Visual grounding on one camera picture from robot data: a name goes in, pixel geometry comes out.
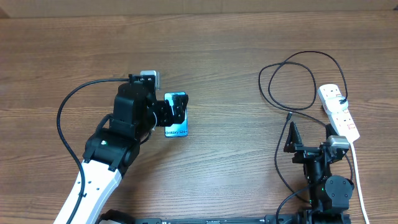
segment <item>white power strip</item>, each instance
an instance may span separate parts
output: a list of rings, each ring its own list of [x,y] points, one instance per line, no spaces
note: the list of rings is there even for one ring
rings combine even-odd
[[[365,223],[369,224],[368,215],[365,211],[363,203],[361,183],[359,182],[358,163],[356,162],[356,154],[354,148],[354,141],[359,138],[359,132],[354,123],[354,119],[348,111],[348,102],[341,104],[340,100],[344,97],[337,85],[326,84],[318,89],[318,96],[322,101],[323,109],[325,109],[330,123],[340,136],[345,136],[351,145],[351,152],[353,153],[354,169],[356,177],[356,185],[358,188],[359,202],[361,203],[362,213]]]

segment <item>wooden surface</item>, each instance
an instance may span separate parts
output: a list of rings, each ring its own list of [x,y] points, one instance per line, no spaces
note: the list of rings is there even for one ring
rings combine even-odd
[[[397,223],[397,24],[392,11],[0,20],[0,223],[52,223],[69,194],[78,169],[55,127],[63,98],[81,83],[148,69],[162,74],[158,99],[189,94],[190,134],[166,139],[158,128],[103,211],[167,219],[274,213],[289,195],[273,161],[286,113],[261,98],[257,74],[300,50],[327,52],[345,71],[369,219]],[[313,70],[318,86],[343,90],[331,60],[294,61]],[[80,158],[117,87],[90,86],[67,103],[61,124]],[[306,105],[310,75],[283,68],[272,91],[288,105]],[[306,112],[328,121],[318,99]],[[293,120],[306,145],[325,140],[318,124]],[[298,189],[305,179],[292,156],[280,152],[280,170]],[[348,177],[346,161],[332,172]],[[363,223],[356,191],[350,202],[353,223]],[[300,205],[293,199],[282,212]]]
[[[398,0],[0,0],[11,18],[393,10]]]

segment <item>cable connector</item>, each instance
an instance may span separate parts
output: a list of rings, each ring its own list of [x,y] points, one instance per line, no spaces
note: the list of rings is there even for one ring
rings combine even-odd
[[[286,116],[286,121],[289,121],[292,118],[293,113],[289,112]]]

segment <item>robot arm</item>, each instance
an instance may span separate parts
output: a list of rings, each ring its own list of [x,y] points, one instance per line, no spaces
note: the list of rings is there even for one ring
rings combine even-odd
[[[155,89],[158,86],[159,73],[155,71],[141,72],[139,76],[129,75],[129,82],[119,86],[113,114],[107,115],[87,140],[81,163],[85,173],[85,190],[72,224],[95,223],[105,202],[138,156],[141,139],[150,134],[151,129],[185,121],[188,96],[174,96],[173,106],[170,106],[167,100],[156,100]],[[107,120],[109,128],[104,128]],[[80,189],[79,173],[54,223],[67,223]]]

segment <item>phone screen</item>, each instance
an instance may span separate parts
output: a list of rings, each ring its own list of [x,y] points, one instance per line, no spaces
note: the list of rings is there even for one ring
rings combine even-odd
[[[184,93],[184,92],[166,93],[164,95],[164,100],[168,100],[170,103],[170,106],[173,106],[173,104],[174,104],[173,103],[174,95],[186,95],[186,93]],[[170,127],[165,127],[164,134],[166,137],[170,137],[170,138],[188,136],[187,110],[185,110],[185,121],[182,124],[173,124]]]

